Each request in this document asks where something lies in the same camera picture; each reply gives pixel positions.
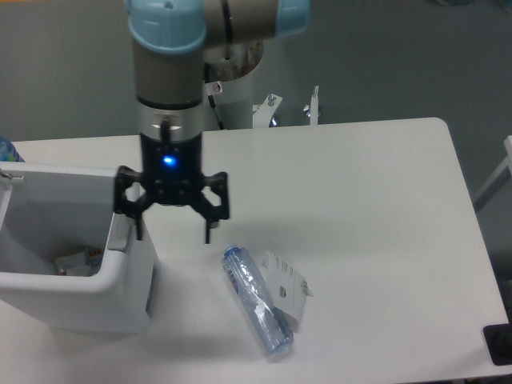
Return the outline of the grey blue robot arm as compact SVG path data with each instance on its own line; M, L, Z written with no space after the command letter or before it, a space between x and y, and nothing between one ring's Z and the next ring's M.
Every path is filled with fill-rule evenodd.
M114 212L134 221L153 204L189 206L211 229L230 216L228 176L202 172L205 52L299 34L308 1L128 1L142 170L120 166Z

